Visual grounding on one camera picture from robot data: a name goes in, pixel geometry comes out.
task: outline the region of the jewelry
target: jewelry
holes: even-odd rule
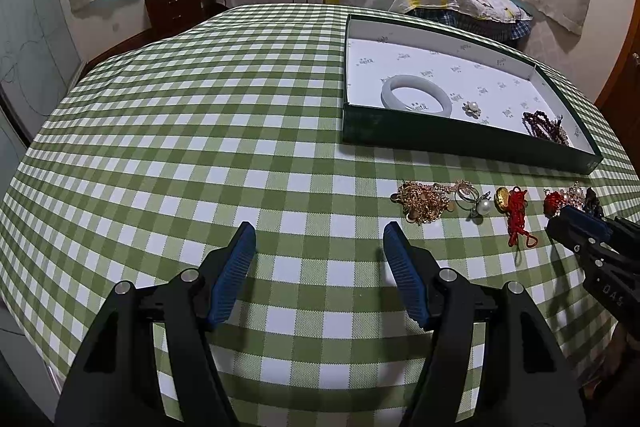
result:
[[[501,212],[509,210],[509,189],[507,187],[500,187],[495,191],[495,206]]]
[[[531,136],[550,140],[561,145],[569,145],[569,140],[561,125],[562,116],[557,120],[551,121],[543,111],[536,111],[533,114],[524,112],[522,114],[522,123]]]
[[[588,216],[596,217],[597,219],[602,219],[604,217],[604,211],[600,204],[600,200],[591,187],[587,188],[587,195],[584,198],[584,205],[582,206],[582,209]]]
[[[414,108],[398,100],[398,98],[393,94],[393,90],[398,89],[398,87],[412,87],[414,89],[418,89],[422,92],[430,94],[433,98],[438,100],[438,103],[440,103],[440,105],[442,106],[442,111],[428,112],[427,114],[431,114],[433,116],[442,116],[444,118],[449,118],[451,116],[452,107],[451,100],[449,100],[449,95],[447,95],[447,93],[441,87],[437,86],[430,80],[421,78],[420,76],[413,76],[412,74],[396,74],[396,76],[392,76],[384,84],[382,84],[380,99],[382,100],[382,105],[384,105],[387,109],[421,112],[416,111]]]
[[[526,245],[527,248],[533,248],[538,244],[538,238],[531,235],[524,229],[524,216],[526,210],[526,201],[524,196],[527,194],[526,190],[522,190],[520,187],[513,187],[509,191],[509,207],[507,209],[507,232],[509,233],[509,246],[513,247],[518,243],[518,234],[527,236]]]
[[[584,192],[578,187],[578,182],[575,182],[567,190],[561,188],[558,191],[551,191],[549,188],[545,188],[545,215],[557,216],[562,207],[568,204],[578,210],[582,210],[584,206]]]
[[[456,192],[460,198],[473,204],[470,209],[470,217],[486,216],[491,212],[491,201],[489,196],[491,192],[480,195],[480,192],[471,184],[462,185]]]
[[[398,192],[391,194],[391,201],[402,204],[402,213],[409,223],[431,223],[438,219],[445,210],[453,212],[453,201],[449,194],[456,192],[461,186],[469,185],[463,180],[453,185],[424,185],[418,182],[404,182]]]
[[[466,102],[462,104],[462,109],[466,112],[467,116],[472,116],[476,120],[480,118],[482,111],[478,107],[478,102]]]

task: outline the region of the wall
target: wall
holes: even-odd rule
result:
[[[524,52],[562,71],[592,102],[618,60],[635,0],[591,0],[580,37],[552,20],[537,23]]]
[[[150,27],[143,0],[95,0],[71,12],[60,0],[78,54],[85,62]]]
[[[524,52],[562,71],[594,101],[618,59],[634,2],[591,0],[580,37],[537,14]]]
[[[31,139],[80,65],[58,0],[0,0],[0,90]],[[0,199],[26,152],[0,112]]]
[[[95,0],[71,12],[69,0],[60,0],[66,22],[84,61],[150,27],[143,0]]]

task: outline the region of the metal screw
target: metal screw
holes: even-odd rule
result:
[[[509,289],[509,291],[511,293],[515,293],[516,295],[519,295],[522,292],[524,292],[524,286],[522,284],[520,284],[518,281],[511,281],[507,285],[507,288]]]
[[[131,289],[131,283],[129,281],[120,281],[116,284],[116,293],[118,295],[124,295]]]
[[[195,268],[187,268],[184,272],[180,274],[180,279],[185,282],[193,282],[198,278],[198,270]]]
[[[443,268],[442,270],[440,270],[440,278],[443,281],[453,282],[454,280],[456,280],[458,278],[458,274],[455,273],[450,268]]]

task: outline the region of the table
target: table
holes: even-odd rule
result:
[[[383,259],[382,230],[393,219],[474,282],[520,281],[577,373],[602,352],[613,320],[581,288],[574,256],[542,232],[543,189],[568,187],[575,175],[340,143],[350,12],[374,13],[230,10],[110,58],[60,103],[0,206],[0,294],[62,378],[114,283],[165,282],[225,246],[244,220],[257,229],[258,254],[232,317],[210,339],[248,425],[398,424],[430,336],[406,316]],[[608,124],[543,69],[604,154],[578,181],[607,215],[637,219],[640,182]],[[457,210],[420,227],[388,199],[403,180],[459,178],[482,192],[527,188],[538,247],[509,248],[496,210],[479,226]],[[165,407],[178,416],[166,340],[159,327],[154,335]],[[471,415],[482,343],[476,328],[460,417]]]

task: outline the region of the red string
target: red string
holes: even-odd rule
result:
[[[521,190],[520,187],[513,187],[513,190],[509,191],[509,220],[507,221],[507,231],[509,232],[509,246],[513,247],[518,243],[518,234],[527,236],[527,248],[533,248],[538,244],[538,238],[531,235],[524,229],[524,196],[527,194],[526,190]]]

